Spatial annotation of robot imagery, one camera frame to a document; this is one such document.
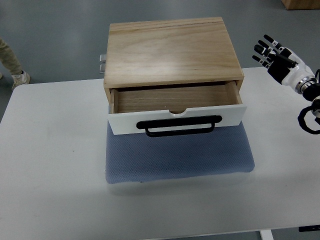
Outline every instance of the shoe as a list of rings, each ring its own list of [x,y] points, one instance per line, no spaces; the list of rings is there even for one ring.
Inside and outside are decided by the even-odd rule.
[[[26,73],[25,71],[22,71],[22,74],[18,74],[18,75],[12,75],[14,84],[12,86],[12,91],[22,85],[22,84],[29,84],[30,82],[30,76],[28,73]]]

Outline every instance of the gray fabric pad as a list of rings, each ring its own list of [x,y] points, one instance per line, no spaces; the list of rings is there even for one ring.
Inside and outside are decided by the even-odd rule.
[[[210,133],[165,137],[114,135],[108,123],[105,177],[109,184],[248,173],[254,167],[242,122]]]

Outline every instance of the black handle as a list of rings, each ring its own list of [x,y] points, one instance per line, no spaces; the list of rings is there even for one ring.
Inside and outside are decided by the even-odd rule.
[[[177,135],[210,133],[214,130],[215,124],[220,123],[221,121],[222,121],[222,117],[219,115],[194,116],[194,117],[181,117],[181,118],[171,118],[171,119],[139,121],[136,124],[136,127],[138,129],[145,129],[145,133],[149,137],[167,137],[167,136],[177,136]],[[171,131],[154,131],[154,132],[149,131],[149,129],[156,129],[156,128],[202,125],[202,124],[211,124],[211,126],[204,127],[204,128],[171,130]]]

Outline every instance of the white table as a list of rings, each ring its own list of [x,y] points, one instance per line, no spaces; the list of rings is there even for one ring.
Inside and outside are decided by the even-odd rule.
[[[251,173],[108,185],[102,79],[17,87],[0,124],[0,239],[138,240],[320,223],[319,136],[309,103],[244,69]]]

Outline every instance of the drawer front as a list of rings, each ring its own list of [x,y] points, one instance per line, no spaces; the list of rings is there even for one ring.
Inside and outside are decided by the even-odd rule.
[[[108,115],[108,122],[114,135],[144,133],[144,129],[137,128],[137,123],[140,121],[191,118],[213,115],[222,117],[222,120],[215,124],[216,127],[228,127],[237,126],[240,124],[246,108],[247,107],[244,104],[236,104],[187,108],[183,113],[179,114],[173,114],[169,112],[169,110],[114,113]],[[179,129],[189,128],[190,126],[179,127]]]

